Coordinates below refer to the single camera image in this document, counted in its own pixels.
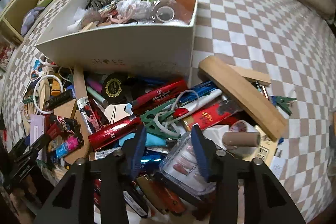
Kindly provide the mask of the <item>red metallic tube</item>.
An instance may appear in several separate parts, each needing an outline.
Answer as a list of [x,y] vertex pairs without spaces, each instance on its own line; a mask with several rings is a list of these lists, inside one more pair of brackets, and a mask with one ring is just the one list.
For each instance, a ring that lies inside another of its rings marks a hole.
[[94,151],[121,139],[123,136],[133,132],[138,126],[142,125],[140,117],[130,115],[114,122],[100,131],[88,137],[90,145]]

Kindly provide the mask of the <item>cardboard tube roll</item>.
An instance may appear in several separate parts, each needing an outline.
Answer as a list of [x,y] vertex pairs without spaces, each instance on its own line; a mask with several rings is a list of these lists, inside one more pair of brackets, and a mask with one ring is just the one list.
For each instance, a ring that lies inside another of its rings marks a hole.
[[223,144],[232,147],[257,147],[260,139],[257,132],[226,132],[222,137]]

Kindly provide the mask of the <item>clear nail tips box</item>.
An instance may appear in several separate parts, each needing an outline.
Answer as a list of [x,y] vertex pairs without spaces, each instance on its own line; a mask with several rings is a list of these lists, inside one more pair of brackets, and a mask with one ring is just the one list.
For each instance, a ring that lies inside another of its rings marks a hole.
[[185,133],[170,150],[159,167],[160,173],[187,193],[200,197],[215,190],[214,182],[201,176],[190,133]]

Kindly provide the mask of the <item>red printed packet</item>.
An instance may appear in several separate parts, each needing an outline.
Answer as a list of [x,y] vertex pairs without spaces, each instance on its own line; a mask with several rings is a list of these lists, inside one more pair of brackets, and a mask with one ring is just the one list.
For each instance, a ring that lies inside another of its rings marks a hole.
[[238,119],[234,116],[241,108],[231,100],[220,101],[209,107],[203,107],[183,120],[186,131],[191,131],[194,125],[205,130],[217,124],[232,125]]

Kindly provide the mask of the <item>wooden block board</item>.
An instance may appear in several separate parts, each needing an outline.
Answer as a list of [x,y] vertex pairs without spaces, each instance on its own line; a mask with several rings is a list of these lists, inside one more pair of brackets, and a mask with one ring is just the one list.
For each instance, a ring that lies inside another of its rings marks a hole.
[[216,56],[199,63],[200,72],[248,113],[272,140],[282,137],[288,122],[248,80]]

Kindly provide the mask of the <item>black round gold-seal case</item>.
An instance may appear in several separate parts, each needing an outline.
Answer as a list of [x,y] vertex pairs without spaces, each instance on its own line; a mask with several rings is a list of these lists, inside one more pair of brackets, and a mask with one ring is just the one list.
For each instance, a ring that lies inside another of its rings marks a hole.
[[101,95],[109,104],[116,105],[126,101],[126,91],[127,73],[115,72],[104,80]]

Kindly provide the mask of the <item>brown leather strip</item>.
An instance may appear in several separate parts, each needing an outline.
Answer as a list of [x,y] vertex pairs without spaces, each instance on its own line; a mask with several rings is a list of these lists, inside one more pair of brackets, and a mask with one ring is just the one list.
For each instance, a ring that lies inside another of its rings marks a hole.
[[75,89],[76,99],[87,98],[87,87],[84,79],[82,67],[75,65],[73,69],[73,84]]

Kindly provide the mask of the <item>dark red long box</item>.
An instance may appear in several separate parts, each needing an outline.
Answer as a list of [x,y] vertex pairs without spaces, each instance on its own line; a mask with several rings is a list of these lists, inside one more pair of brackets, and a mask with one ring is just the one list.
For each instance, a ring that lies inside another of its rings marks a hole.
[[178,78],[153,89],[131,102],[132,113],[135,116],[142,115],[146,110],[151,110],[173,98],[187,89],[187,83],[183,78]]

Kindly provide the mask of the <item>small green clip on sheet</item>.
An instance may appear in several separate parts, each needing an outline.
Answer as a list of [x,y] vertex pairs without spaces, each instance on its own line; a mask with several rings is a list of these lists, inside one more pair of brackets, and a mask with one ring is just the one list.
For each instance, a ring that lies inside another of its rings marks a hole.
[[276,106],[276,107],[279,107],[288,116],[292,115],[292,111],[290,109],[290,106],[296,100],[297,100],[297,98],[293,98],[293,97],[270,96],[270,101],[271,101],[272,105]]

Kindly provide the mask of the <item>pink purple booklet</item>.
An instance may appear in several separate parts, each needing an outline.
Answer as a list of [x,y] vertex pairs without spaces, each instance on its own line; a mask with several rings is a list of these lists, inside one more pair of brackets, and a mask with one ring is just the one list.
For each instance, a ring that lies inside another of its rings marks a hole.
[[43,115],[32,114],[30,119],[30,145],[33,145],[45,133],[45,120]]

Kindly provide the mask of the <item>orange yellow lighter tube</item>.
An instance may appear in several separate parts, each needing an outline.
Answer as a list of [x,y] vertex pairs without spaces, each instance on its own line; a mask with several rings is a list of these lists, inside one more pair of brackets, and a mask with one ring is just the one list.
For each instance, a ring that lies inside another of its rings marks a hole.
[[62,93],[62,89],[61,89],[60,83],[58,82],[58,80],[53,79],[52,86],[51,86],[51,95],[58,96],[61,93]]

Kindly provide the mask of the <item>checkered bed sheet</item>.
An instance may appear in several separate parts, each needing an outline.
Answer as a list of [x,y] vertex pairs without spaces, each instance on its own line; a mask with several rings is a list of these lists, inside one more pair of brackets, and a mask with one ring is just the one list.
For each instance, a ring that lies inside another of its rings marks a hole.
[[268,74],[268,94],[294,97],[280,144],[280,181],[305,220],[332,202],[327,176],[335,109],[335,35],[297,0],[198,0],[191,73],[207,56]]

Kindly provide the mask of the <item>white cardboard shoe box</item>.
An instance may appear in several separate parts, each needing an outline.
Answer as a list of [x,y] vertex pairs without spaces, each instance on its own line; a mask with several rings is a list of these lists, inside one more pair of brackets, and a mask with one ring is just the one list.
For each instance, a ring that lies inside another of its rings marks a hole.
[[151,77],[189,77],[197,13],[180,23],[128,23],[70,33],[78,8],[88,0],[68,0],[51,18],[35,46],[63,67],[129,72]]

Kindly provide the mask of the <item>white crochet scrunchie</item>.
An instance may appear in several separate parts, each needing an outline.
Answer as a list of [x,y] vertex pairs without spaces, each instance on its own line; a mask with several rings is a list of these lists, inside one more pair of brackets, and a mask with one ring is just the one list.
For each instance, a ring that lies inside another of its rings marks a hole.
[[117,4],[117,12],[123,18],[136,21],[149,19],[153,5],[149,1],[142,0],[122,0]]

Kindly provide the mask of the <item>dark brown scrunchie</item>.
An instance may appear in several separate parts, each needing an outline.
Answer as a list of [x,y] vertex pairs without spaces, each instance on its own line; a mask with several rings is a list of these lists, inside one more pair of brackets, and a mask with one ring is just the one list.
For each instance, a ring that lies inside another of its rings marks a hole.
[[88,0],[85,9],[98,11],[110,4],[112,0]]

